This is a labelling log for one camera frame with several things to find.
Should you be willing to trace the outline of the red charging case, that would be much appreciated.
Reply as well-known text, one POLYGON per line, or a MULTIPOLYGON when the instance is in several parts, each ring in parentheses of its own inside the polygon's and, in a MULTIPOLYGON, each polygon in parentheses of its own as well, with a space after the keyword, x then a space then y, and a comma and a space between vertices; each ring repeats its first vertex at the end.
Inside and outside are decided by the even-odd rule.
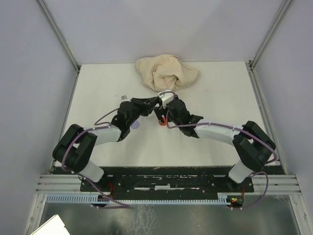
POLYGON ((161 126, 166 126, 167 125, 167 120, 166 120, 165 117, 162 117, 162 119, 159 119, 158 122, 159 122, 159 124, 161 126))

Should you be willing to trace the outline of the purple charging case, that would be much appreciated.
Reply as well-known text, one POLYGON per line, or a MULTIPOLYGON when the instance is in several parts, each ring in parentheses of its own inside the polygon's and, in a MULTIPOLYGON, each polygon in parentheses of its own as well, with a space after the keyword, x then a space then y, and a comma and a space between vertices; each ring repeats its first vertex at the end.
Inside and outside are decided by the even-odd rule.
POLYGON ((131 125, 131 128, 132 129, 137 129, 139 127, 139 122, 138 121, 135 121, 132 125, 131 125))

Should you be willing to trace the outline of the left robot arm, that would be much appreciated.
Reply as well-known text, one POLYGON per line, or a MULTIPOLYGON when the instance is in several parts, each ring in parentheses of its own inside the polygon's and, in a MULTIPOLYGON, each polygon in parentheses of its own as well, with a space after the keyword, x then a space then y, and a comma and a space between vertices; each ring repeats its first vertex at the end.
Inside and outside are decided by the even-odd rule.
POLYGON ((130 100, 122 97, 119 108, 109 112, 116 112, 110 122, 98 120, 89 129, 78 124, 71 125, 54 148, 52 157, 62 164, 62 170, 88 178, 98 191, 105 190, 108 179, 104 176, 103 169, 90 160, 94 147, 124 140, 138 118, 149 116, 160 102, 157 96, 130 100))

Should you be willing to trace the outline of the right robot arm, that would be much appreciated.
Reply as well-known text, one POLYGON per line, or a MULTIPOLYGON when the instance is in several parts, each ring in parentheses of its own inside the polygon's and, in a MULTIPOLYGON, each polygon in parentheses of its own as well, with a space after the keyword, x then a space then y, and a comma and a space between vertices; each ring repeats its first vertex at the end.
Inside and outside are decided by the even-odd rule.
POLYGON ((231 168, 224 185, 229 191, 236 191, 242 182, 253 173, 277 159, 276 145, 255 122, 244 125, 226 125, 191 114, 185 103, 175 99, 160 104, 154 112, 161 125, 169 129, 178 128, 184 135, 197 139, 211 139, 229 144, 235 148, 239 161, 231 168))

